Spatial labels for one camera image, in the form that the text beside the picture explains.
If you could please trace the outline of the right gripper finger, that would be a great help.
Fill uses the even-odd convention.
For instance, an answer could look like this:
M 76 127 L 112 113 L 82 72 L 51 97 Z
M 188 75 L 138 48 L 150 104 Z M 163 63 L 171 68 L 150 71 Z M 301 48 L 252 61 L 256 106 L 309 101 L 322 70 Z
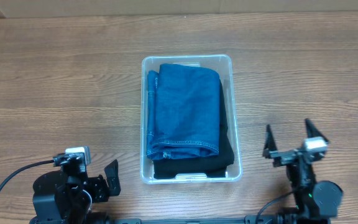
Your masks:
M 316 138 L 321 137 L 324 139 L 325 143 L 329 143 L 329 139 L 323 135 L 318 128 L 313 124 L 313 122 L 309 119 L 305 119 L 306 133 L 308 138 Z
M 266 125 L 265 131 L 265 144 L 263 152 L 275 152 L 277 151 L 277 146 L 274 140 L 274 136 L 271 130 L 270 125 Z

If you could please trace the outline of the black cloth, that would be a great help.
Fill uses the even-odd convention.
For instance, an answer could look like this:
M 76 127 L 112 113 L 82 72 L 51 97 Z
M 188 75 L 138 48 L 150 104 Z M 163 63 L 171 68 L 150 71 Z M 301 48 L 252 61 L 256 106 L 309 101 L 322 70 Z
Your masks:
M 173 179 L 178 174 L 206 174 L 209 178 L 226 176 L 227 166 L 234 163 L 234 152 L 227 136 L 228 124 L 222 84 L 219 87 L 219 154 L 192 159 L 163 159 L 154 161 L 155 179 Z

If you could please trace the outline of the blue denim jeans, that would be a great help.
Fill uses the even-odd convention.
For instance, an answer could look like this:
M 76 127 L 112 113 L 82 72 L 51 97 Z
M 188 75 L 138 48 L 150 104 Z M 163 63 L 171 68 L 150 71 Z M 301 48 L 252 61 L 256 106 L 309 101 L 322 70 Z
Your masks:
M 149 159 L 218 155 L 220 84 L 209 68 L 164 63 L 148 72 Z

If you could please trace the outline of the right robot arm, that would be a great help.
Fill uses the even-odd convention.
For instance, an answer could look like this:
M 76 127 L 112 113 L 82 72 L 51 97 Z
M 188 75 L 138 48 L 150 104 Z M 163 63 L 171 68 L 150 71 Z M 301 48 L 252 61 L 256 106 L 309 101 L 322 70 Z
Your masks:
M 269 124 L 266 126 L 262 155 L 272 159 L 274 167 L 286 167 L 291 192 L 264 205 L 256 215 L 256 223 L 262 219 L 266 208 L 289 195 L 294 196 L 295 207 L 283 208 L 272 219 L 272 223 L 330 223 L 332 218 L 337 217 L 343 198 L 342 188 L 331 181 L 318 182 L 313 170 L 313 163 L 325 157 L 329 139 L 310 119 L 305 119 L 305 126 L 307 138 L 302 145 L 285 152 L 277 149 L 272 129 Z

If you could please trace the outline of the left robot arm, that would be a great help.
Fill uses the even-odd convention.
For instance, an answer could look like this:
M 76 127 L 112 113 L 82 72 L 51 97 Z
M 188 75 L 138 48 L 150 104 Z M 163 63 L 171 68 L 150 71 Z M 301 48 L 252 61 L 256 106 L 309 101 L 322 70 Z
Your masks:
M 83 159 L 56 161 L 58 171 L 41 175 L 33 184 L 36 216 L 30 224 L 112 223 L 105 212 L 92 212 L 95 203 L 107 202 L 121 193 L 118 161 L 104 168 L 105 175 L 89 177 Z

